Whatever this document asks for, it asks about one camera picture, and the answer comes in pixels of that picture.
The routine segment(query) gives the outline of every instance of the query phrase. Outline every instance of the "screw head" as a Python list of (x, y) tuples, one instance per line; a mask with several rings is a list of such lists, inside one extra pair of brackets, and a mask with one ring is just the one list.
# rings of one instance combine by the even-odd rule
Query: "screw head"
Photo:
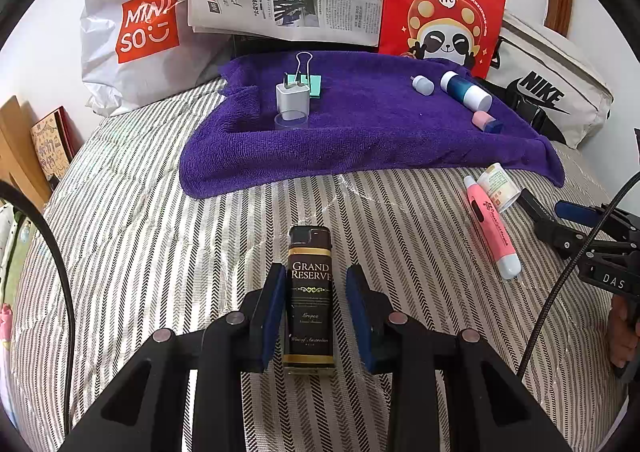
[(172, 331), (163, 327), (162, 329), (156, 329), (153, 334), (153, 338), (156, 342), (166, 342), (171, 338)]
[(402, 313), (402, 311), (394, 311), (392, 313), (389, 313), (389, 322), (391, 324), (402, 325), (406, 324), (408, 320), (409, 317)]
[(225, 320), (227, 324), (231, 324), (232, 326), (241, 324), (244, 322), (244, 313), (241, 311), (232, 311), (226, 315)]
[(475, 344), (480, 341), (480, 334), (475, 329), (468, 328), (462, 332), (462, 339), (465, 342)]

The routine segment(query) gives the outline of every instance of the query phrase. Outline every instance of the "pink highlighter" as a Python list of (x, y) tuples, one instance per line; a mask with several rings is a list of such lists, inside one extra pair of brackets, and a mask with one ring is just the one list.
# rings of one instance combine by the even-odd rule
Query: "pink highlighter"
[(522, 271), (516, 250), (511, 244), (500, 214), (486, 192), (471, 177), (465, 178), (466, 196), (471, 210), (480, 223), (484, 240), (489, 245), (491, 255), (503, 279), (513, 279)]

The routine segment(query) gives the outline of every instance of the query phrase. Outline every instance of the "bed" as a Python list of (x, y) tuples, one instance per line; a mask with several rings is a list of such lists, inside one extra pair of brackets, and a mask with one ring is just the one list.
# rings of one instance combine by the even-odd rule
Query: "bed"
[[(465, 201), (463, 177), (478, 176), (479, 169), (322, 175), (192, 199), (180, 188), (178, 159), (197, 125), (220, 104), (222, 85), (218, 79), (103, 121), (46, 207), (77, 317), (74, 421), (155, 329), (187, 333), (238, 308), (247, 291), (260, 288), (271, 262), (286, 262), (288, 231), (296, 223), (332, 232), (338, 374), (285, 376), (276, 347), (268, 372), (242, 377), (248, 451), (385, 449), (391, 381), (368, 375), (358, 359), (344, 295), (352, 263), (363, 266), (371, 286), (396, 309), (446, 333), (478, 329), (516, 368), (563, 267), (537, 241), (519, 206), (504, 214), (504, 222), (523, 272), (505, 282)], [(563, 188), (527, 171), (510, 175), (548, 207), (558, 199), (606, 201), (580, 154), (556, 149), (566, 171)], [(625, 396), (607, 358), (609, 304), (610, 295), (572, 276), (525, 378), (575, 451), (596, 450)], [(52, 258), (36, 235), (17, 291), (11, 354), (18, 426), (34, 451), (55, 450), (63, 439), (63, 315)], [(182, 438), (187, 451), (194, 379), (195, 373)], [(440, 409), (444, 423), (442, 398)]]

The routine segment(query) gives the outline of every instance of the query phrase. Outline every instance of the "human hand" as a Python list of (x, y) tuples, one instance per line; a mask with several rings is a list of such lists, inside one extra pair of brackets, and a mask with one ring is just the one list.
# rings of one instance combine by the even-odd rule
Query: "human hand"
[(609, 341), (609, 359), (619, 368), (623, 368), (633, 359), (638, 345), (638, 336), (640, 336), (640, 321), (636, 324), (635, 333), (626, 324), (626, 318), (630, 316), (624, 297), (614, 295), (611, 299), (611, 311), (609, 311), (607, 340)]

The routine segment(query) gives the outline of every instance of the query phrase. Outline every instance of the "pink bottle cap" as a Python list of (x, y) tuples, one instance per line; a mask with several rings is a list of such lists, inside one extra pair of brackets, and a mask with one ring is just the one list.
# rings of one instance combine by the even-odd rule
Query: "pink bottle cap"
[(471, 123), (481, 131), (484, 131), (484, 126), (493, 120), (495, 120), (495, 118), (493, 118), (489, 113), (476, 111), (474, 113), (474, 117), (471, 119)]

